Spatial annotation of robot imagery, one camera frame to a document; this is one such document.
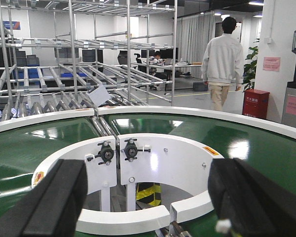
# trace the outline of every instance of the khaki pants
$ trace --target khaki pants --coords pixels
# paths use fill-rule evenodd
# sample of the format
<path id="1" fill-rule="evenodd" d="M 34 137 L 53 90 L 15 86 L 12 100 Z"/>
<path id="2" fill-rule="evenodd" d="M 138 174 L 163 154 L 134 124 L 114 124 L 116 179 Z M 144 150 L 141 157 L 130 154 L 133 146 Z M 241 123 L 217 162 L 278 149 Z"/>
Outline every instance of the khaki pants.
<path id="1" fill-rule="evenodd" d="M 212 100 L 212 109 L 222 111 L 222 106 L 226 101 L 229 85 L 209 85 Z"/>

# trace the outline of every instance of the green plant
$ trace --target green plant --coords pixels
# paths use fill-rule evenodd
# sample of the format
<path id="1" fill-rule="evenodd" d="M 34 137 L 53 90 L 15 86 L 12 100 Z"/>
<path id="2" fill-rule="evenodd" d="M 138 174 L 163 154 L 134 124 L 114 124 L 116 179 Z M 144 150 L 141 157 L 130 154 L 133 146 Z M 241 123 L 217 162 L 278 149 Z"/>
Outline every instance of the green plant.
<path id="1" fill-rule="evenodd" d="M 255 78 L 256 78 L 256 71 L 257 71 L 257 61 L 258 57 L 257 54 L 259 52 L 258 46 L 249 47 L 249 50 L 252 50 L 251 54 L 247 55 L 246 60 L 251 60 L 250 63 L 244 65 L 244 74 L 243 74 L 243 85 L 245 85 L 244 90 L 247 89 L 254 89 L 255 88 Z"/>

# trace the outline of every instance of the green conveyor belt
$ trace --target green conveyor belt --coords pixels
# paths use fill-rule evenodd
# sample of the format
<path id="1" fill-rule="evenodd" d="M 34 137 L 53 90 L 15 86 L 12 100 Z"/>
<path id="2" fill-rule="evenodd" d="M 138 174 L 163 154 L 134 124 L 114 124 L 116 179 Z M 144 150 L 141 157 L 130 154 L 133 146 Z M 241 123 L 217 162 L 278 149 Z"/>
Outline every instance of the green conveyor belt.
<path id="1" fill-rule="evenodd" d="M 105 119 L 117 134 L 164 133 L 204 143 L 225 158 L 245 159 L 252 167 L 296 195 L 296 140 L 259 128 L 213 118 L 166 114 L 115 114 Z M 214 212 L 182 223 L 195 237 L 215 233 Z"/>
<path id="2" fill-rule="evenodd" d="M 162 133 L 204 143 L 225 158 L 242 158 L 296 194 L 296 140 L 213 118 L 168 114 L 116 114 L 105 119 L 117 134 Z M 46 122 L 0 133 L 0 216 L 29 191 L 32 173 L 47 156 L 70 144 L 98 137 L 87 118 Z M 219 236 L 213 212 L 183 223 L 194 236 Z M 90 236 L 76 233 L 76 237 Z M 149 237 L 152 233 L 132 235 Z"/>

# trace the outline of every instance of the white jacket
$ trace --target white jacket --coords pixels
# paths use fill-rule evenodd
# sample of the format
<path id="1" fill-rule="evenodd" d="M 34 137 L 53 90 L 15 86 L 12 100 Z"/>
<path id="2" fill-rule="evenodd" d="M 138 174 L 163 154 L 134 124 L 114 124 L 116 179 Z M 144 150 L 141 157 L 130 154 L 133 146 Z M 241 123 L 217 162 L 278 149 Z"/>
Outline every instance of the white jacket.
<path id="1" fill-rule="evenodd" d="M 243 71 L 243 49 L 231 34 L 223 34 L 208 43 L 202 64 L 204 81 L 231 83 L 236 78 L 241 86 Z"/>

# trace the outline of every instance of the metal pipe rack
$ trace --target metal pipe rack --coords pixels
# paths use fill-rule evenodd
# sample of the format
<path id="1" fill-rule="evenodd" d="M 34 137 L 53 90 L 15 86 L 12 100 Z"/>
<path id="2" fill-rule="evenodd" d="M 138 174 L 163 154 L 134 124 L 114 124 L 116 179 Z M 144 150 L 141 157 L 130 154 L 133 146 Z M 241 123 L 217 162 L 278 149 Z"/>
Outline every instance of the metal pipe rack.
<path id="1" fill-rule="evenodd" d="M 177 21 L 177 1 L 175 1 L 175 6 L 169 5 L 158 5 L 164 0 L 159 0 L 154 3 L 147 4 L 138 3 L 131 4 L 130 0 L 126 3 L 120 4 L 119 1 L 114 2 L 107 0 L 58 0 L 58 1 L 31 1 L 31 6 L 24 5 L 24 3 L 19 0 L 14 0 L 12 2 L 7 1 L 7 3 L 0 1 L 0 47 L 6 52 L 7 47 L 12 48 L 14 65 L 9 67 L 8 59 L 6 53 L 4 55 L 4 70 L 2 76 L 0 77 L 0 110 L 4 111 L 4 118 L 2 120 L 10 119 L 12 115 L 10 113 L 11 108 L 14 108 L 17 113 L 17 117 L 24 117 L 36 113 L 48 113 L 59 110 L 68 110 L 71 108 L 95 108 L 96 106 L 86 95 L 86 91 L 91 89 L 93 86 L 97 87 L 104 84 L 107 91 L 111 91 L 117 94 L 113 96 L 107 103 L 111 105 L 148 105 L 148 96 L 153 95 L 157 98 L 168 101 L 173 105 L 173 95 L 172 100 L 166 99 L 163 96 L 156 95 L 149 91 L 149 86 L 156 84 L 172 84 L 174 87 L 174 78 L 170 81 L 163 81 L 159 78 L 153 77 L 149 74 L 143 73 L 139 70 L 132 68 L 132 62 L 130 60 L 130 50 L 150 50 L 150 49 L 168 49 L 174 50 L 175 55 L 175 38 L 176 38 L 176 21 Z M 11 30 L 7 30 L 4 27 L 2 20 L 2 10 L 7 9 L 9 14 L 9 22 Z M 56 18 L 54 17 L 55 26 L 55 39 L 45 39 L 45 38 L 16 38 L 13 33 L 11 12 L 13 10 L 35 10 L 35 11 L 46 11 L 46 12 L 67 12 L 70 17 L 70 32 L 67 34 L 59 34 L 56 29 Z M 172 32 L 155 34 L 149 33 L 149 15 L 159 14 L 163 12 L 172 12 L 174 14 L 174 26 Z M 96 33 L 96 27 L 94 26 L 94 39 L 77 39 L 75 35 L 75 14 L 93 14 L 94 21 L 96 21 L 96 15 L 111 15 L 111 16 L 122 16 L 127 17 L 127 29 L 126 31 L 98 35 Z M 145 17 L 147 18 L 147 34 L 144 36 L 131 37 L 131 26 L 130 17 Z M 103 39 L 106 37 L 126 35 L 127 40 L 107 40 Z M 62 36 L 70 36 L 70 39 L 60 39 Z M 154 44 L 150 43 L 149 39 L 155 37 L 172 36 L 173 44 L 169 46 L 168 44 Z M 147 42 L 135 42 L 139 39 L 147 39 Z M 57 51 L 56 61 L 57 66 L 37 66 L 37 67 L 18 67 L 16 62 L 16 49 L 20 48 L 55 48 Z M 71 48 L 73 65 L 68 66 L 59 63 L 59 49 L 60 48 Z M 75 48 L 83 49 L 127 49 L 128 51 L 128 62 L 127 65 L 112 66 L 99 63 L 97 61 L 94 63 L 76 63 L 75 61 Z M 113 76 L 107 76 L 105 73 L 99 71 L 99 67 L 104 68 L 107 72 L 113 74 Z M 29 70 L 36 69 L 38 78 L 30 78 Z M 65 69 L 66 71 L 72 73 L 72 77 L 61 77 L 60 69 Z M 18 71 L 24 71 L 24 78 L 18 78 Z M 77 73 L 82 72 L 85 76 L 80 76 Z M 113 80 L 112 77 L 125 81 L 126 83 L 118 83 Z M 74 85 L 66 85 L 67 80 L 74 80 Z M 30 84 L 32 82 L 38 82 L 40 84 L 39 88 L 32 87 Z M 7 89 L 3 88 L 3 84 L 7 84 Z M 16 87 L 12 88 L 12 83 L 17 84 Z M 145 86 L 146 90 L 142 90 L 139 87 Z M 131 91 L 135 89 L 142 91 L 147 95 L 147 102 L 142 101 L 137 96 L 133 95 Z"/>

